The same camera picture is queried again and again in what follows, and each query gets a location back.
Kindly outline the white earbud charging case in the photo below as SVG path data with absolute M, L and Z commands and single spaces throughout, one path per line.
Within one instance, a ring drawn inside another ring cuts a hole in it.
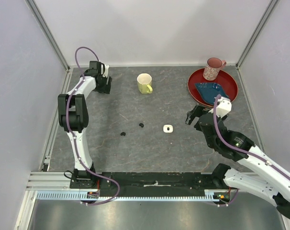
M 172 133 L 174 130 L 172 125 L 164 125 L 163 126 L 163 132 L 164 133 Z

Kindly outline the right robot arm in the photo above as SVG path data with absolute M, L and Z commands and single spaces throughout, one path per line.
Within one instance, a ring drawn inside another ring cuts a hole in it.
M 209 148 L 247 167 L 260 178 L 243 176 L 237 170 L 219 164 L 211 176 L 212 185 L 218 189 L 226 185 L 258 196 L 290 219 L 290 172 L 274 162 L 251 139 L 225 127 L 223 122 L 231 109 L 228 100 L 219 101 L 212 109 L 196 105 L 187 112 L 185 123 L 191 125 L 198 118 L 194 128 L 203 133 Z

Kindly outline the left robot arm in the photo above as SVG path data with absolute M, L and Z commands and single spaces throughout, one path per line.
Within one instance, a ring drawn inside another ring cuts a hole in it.
M 91 92 L 109 94 L 112 77 L 110 66 L 100 61 L 90 61 L 89 68 L 81 72 L 78 83 L 67 93 L 58 95 L 59 125 L 67 133 L 74 154 L 74 170 L 70 177 L 71 189 L 95 189 L 99 179 L 89 154 L 86 129 L 89 113 L 86 99 Z

